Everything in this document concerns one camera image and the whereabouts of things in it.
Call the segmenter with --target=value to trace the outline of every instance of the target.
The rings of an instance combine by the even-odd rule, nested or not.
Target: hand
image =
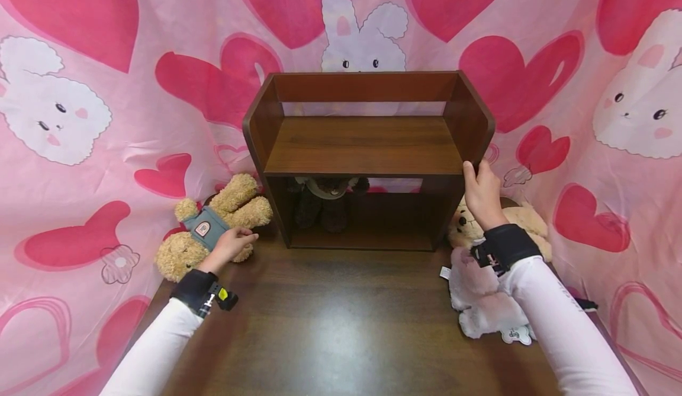
[[[497,226],[508,224],[500,205],[500,180],[490,170],[487,159],[478,167],[478,176],[469,161],[464,163],[465,200],[467,207],[476,218],[481,229],[488,231]]]
[[[244,227],[234,227],[226,231],[217,240],[214,250],[197,266],[197,269],[219,274],[224,265],[237,257],[246,245],[256,242],[256,239],[258,239],[258,234]]]

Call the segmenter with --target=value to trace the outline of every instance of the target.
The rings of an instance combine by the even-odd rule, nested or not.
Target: black wristband
[[[485,242],[474,247],[471,253],[479,266],[493,266],[498,276],[521,259],[542,255],[533,239],[515,224],[503,224],[484,235]]]
[[[217,282],[217,276],[211,272],[192,269],[175,285],[170,297],[184,302],[189,309],[198,314],[215,282]]]

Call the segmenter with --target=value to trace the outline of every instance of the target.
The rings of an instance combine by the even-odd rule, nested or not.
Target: pink cheek
[[[87,119],[87,109],[80,108],[76,110],[76,116],[81,119]]]
[[[673,131],[670,130],[670,128],[656,128],[656,131],[654,131],[654,138],[655,139],[665,139],[666,137],[672,136]]]

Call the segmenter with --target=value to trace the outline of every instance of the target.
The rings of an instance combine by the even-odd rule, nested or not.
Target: cartoon bunny face
[[[682,154],[682,11],[661,13],[609,83],[593,120],[596,139],[650,158]]]
[[[109,108],[84,83],[35,72],[38,69],[32,65],[41,66],[40,53],[48,59],[56,56],[45,43],[11,38],[7,44],[8,40],[0,44],[0,63],[7,76],[7,81],[0,81],[4,88],[0,113],[9,129],[29,149],[52,162],[70,166],[83,162],[91,154],[94,140],[111,122]],[[39,54],[35,46],[42,49]],[[2,54],[5,47],[13,53],[14,61]],[[24,56],[22,62],[17,60],[17,54],[22,53],[32,56]]]
[[[322,0],[329,45],[323,72],[396,72],[405,70],[405,54],[393,40],[407,31],[407,12],[386,2],[358,27],[350,0]]]

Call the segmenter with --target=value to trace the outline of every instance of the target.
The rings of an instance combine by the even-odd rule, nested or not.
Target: bunny ear
[[[632,60],[638,66],[667,72],[677,66],[681,46],[682,11],[665,10],[646,29],[632,53]]]
[[[23,72],[46,75],[64,68],[62,58],[52,47],[34,38],[6,37],[0,41],[0,67],[7,81]]]
[[[327,38],[359,33],[355,9],[350,0],[322,0],[322,20]]]
[[[378,29],[387,38],[400,38],[407,31],[407,11],[386,2],[372,11],[362,24],[362,29]]]

